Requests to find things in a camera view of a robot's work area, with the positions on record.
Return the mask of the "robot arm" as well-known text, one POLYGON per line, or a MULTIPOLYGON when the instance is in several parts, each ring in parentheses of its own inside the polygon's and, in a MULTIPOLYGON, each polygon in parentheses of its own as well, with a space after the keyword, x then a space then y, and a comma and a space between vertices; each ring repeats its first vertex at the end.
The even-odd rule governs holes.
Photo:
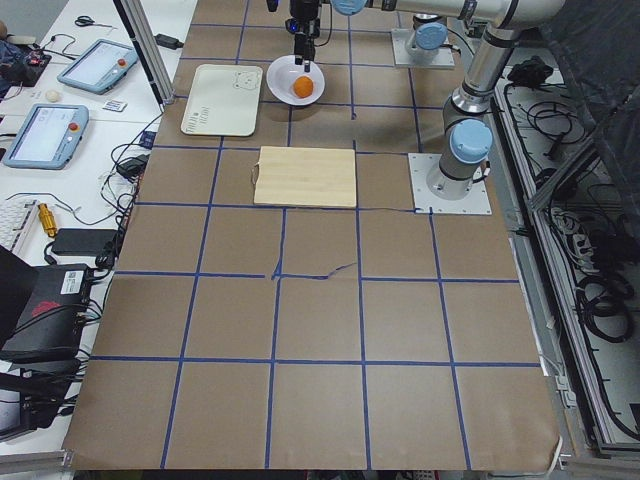
POLYGON ((481 116, 489 108, 522 31, 552 19, 563 5, 562 1, 445 1, 436 10, 447 17, 487 22, 471 65, 443 111, 445 147, 427 180, 439 197, 460 200, 467 196, 493 143, 491 130, 481 116))
POLYGON ((290 18, 285 21, 286 30, 294 38, 294 63, 310 71, 315 60, 315 39, 320 36, 320 16, 323 4, 343 16, 353 16, 365 8, 381 11, 406 11, 438 16, 470 19, 477 7, 476 1, 315 1, 289 2, 290 18))

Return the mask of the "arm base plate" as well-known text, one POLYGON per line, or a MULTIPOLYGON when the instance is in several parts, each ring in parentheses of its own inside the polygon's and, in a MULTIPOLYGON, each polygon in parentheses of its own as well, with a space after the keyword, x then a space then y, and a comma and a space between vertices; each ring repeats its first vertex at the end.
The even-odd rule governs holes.
POLYGON ((491 215, 480 166, 471 179, 452 180, 439 168, 440 154, 409 153, 414 210, 422 214, 491 215))
POLYGON ((453 69, 455 62, 448 41, 447 28, 440 24, 424 24, 416 29, 392 29, 394 62, 398 67, 453 69))

